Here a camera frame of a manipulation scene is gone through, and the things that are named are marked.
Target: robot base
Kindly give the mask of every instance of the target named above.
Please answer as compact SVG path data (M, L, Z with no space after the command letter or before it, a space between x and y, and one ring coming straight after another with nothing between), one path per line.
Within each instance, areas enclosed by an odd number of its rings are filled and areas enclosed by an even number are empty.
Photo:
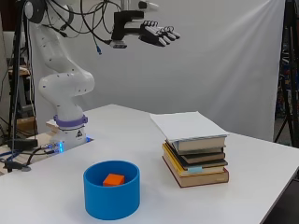
M66 151L73 147L78 147L88 142L84 126L71 130L61 128L51 139L51 143L60 144L60 151Z

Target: metal stand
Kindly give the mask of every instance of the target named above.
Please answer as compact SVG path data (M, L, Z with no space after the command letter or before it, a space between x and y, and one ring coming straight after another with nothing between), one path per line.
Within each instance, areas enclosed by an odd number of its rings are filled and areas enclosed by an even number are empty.
M289 67L290 67L290 86L291 86L291 96L292 96L292 114L288 101L288 93L285 87L285 79L282 69L282 51L283 51L283 41L287 37L288 39L288 51L289 51ZM297 15L295 12L295 2L294 0L287 0L285 6L285 15L283 22L283 32L282 32L282 43L281 43L281 54L280 54L280 67L279 67L279 81L283 91L283 98L286 107L286 118L279 130L278 136L275 142L279 139L281 132L288 121L290 137L293 147L299 147L299 121L298 121L298 110L297 110L297 90L296 90L296 72L299 68L299 48L298 48L298 36L297 36Z

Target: floor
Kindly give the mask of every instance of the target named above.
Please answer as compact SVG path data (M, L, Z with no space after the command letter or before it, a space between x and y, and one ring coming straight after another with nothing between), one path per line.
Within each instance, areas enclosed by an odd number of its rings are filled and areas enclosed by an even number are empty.
M283 119L275 122L274 136L277 135ZM278 140L280 144L290 146L291 139L288 125L284 128ZM298 224L299 223L299 182L292 181L282 194L276 206L263 224Z

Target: blue light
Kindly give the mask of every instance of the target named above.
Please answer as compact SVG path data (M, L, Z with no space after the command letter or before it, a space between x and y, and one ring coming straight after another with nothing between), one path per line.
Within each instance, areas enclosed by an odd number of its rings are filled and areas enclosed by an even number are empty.
M64 152L64 144L62 142L59 143L59 152Z

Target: blue bowl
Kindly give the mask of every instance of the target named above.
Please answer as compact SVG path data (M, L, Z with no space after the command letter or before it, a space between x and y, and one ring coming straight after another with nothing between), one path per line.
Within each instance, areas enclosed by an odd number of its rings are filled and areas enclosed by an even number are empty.
M124 184L104 187L109 174L124 175ZM83 176L86 211L95 218L115 220L130 216L140 204L140 172L128 161L104 161Z

